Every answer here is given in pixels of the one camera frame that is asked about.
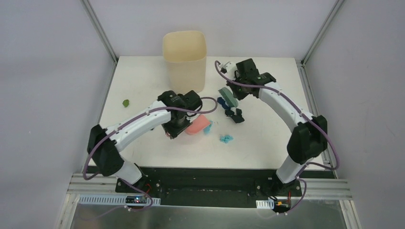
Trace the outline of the mint green hand brush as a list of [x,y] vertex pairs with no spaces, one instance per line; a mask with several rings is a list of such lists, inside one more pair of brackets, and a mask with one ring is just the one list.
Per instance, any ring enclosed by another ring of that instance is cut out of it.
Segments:
[[219,89],[218,92],[229,107],[238,107],[238,101],[234,98],[233,93],[228,88],[223,87]]

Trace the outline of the pink plastic dustpan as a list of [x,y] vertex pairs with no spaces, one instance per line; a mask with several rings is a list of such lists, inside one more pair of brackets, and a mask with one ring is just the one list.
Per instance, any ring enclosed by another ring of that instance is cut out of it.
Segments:
[[191,122],[191,125],[186,128],[185,133],[188,135],[195,135],[203,131],[210,124],[211,122],[205,117],[205,115],[200,114]]

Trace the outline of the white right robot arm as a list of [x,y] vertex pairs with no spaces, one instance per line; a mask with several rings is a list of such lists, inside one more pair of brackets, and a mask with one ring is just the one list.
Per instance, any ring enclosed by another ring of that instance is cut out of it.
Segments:
[[283,93],[275,77],[267,72],[260,73],[251,58],[228,63],[221,71],[231,76],[232,82],[227,85],[236,99],[243,100],[250,94],[260,99],[276,112],[291,131],[287,144],[288,156],[272,176],[269,186],[271,192],[284,195],[305,164],[328,148],[328,141],[323,135],[327,132],[326,118],[314,116],[296,105]]

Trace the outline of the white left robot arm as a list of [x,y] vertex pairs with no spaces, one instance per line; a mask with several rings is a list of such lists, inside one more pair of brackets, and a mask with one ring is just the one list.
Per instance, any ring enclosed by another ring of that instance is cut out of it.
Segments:
[[127,181],[128,188],[134,193],[142,192],[146,186],[142,171],[136,164],[125,160],[120,152],[159,125],[169,138],[178,137],[192,124],[189,114],[200,112],[202,105],[200,96],[193,90],[186,94],[165,91],[134,117],[107,128],[93,126],[87,151],[98,168],[98,174],[116,176]]

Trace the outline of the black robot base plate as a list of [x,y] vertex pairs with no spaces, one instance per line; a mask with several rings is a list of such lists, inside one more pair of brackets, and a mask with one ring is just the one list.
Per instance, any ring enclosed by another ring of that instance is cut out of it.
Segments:
[[274,169],[142,167],[145,176],[134,187],[159,198],[161,205],[255,208],[268,197],[300,198],[303,185],[294,181],[274,192]]

